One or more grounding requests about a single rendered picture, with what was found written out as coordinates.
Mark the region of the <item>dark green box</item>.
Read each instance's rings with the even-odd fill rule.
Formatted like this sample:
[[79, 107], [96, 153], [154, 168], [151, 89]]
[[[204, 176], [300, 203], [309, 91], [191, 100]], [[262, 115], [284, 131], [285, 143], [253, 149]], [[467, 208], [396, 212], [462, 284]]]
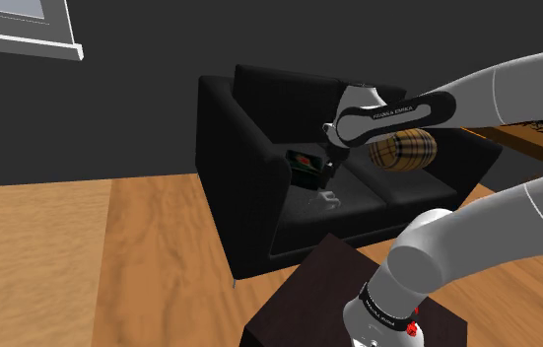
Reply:
[[291, 185], [309, 190], [319, 189], [319, 177], [323, 167], [321, 158], [294, 150], [287, 150], [285, 158], [292, 172]]

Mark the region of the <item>pale grey small object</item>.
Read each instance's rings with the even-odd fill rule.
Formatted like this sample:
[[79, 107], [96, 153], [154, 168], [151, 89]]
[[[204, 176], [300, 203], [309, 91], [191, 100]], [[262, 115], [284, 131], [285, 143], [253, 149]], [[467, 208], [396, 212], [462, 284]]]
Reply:
[[333, 191], [318, 191], [316, 195], [308, 201], [307, 205], [316, 211], [329, 211], [339, 208], [341, 206], [341, 200]]

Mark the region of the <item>tan plaid bolster cushion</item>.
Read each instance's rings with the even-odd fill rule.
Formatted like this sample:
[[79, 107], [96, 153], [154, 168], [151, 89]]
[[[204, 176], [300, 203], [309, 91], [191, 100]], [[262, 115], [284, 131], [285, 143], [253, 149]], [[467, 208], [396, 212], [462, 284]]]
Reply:
[[428, 166], [438, 153], [435, 138], [423, 129], [409, 129], [369, 145], [372, 162], [388, 172], [410, 172]]

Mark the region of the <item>black sofa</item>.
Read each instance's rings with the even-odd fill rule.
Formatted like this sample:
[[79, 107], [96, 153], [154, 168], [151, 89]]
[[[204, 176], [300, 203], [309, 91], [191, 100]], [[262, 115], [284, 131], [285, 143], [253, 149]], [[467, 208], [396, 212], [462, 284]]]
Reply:
[[292, 185], [286, 154], [324, 156], [322, 126], [349, 87], [248, 65], [199, 79], [195, 166], [235, 278], [299, 264], [327, 235], [354, 247], [393, 239], [422, 212], [458, 208], [502, 152], [466, 130], [435, 128], [430, 164], [388, 172], [354, 148], [327, 184], [339, 199], [332, 207]]

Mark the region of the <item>dark robot stand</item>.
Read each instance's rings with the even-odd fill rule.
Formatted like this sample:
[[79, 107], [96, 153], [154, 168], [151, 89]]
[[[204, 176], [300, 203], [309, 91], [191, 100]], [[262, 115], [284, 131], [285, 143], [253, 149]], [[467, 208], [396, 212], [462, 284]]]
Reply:
[[353, 347], [342, 311], [377, 269], [327, 235], [245, 325], [238, 347]]

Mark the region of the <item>brown wooden table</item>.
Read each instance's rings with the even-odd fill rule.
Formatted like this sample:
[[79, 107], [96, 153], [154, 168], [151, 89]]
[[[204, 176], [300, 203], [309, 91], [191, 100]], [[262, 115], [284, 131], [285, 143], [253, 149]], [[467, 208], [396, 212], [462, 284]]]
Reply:
[[529, 125], [472, 127], [466, 128], [466, 131], [488, 138], [543, 162], [543, 132], [539, 132]]

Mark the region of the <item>white framed window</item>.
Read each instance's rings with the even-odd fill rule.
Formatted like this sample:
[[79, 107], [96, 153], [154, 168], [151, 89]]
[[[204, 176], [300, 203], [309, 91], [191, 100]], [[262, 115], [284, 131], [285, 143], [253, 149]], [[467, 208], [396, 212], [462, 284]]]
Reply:
[[0, 0], [0, 52], [83, 60], [68, 0]]

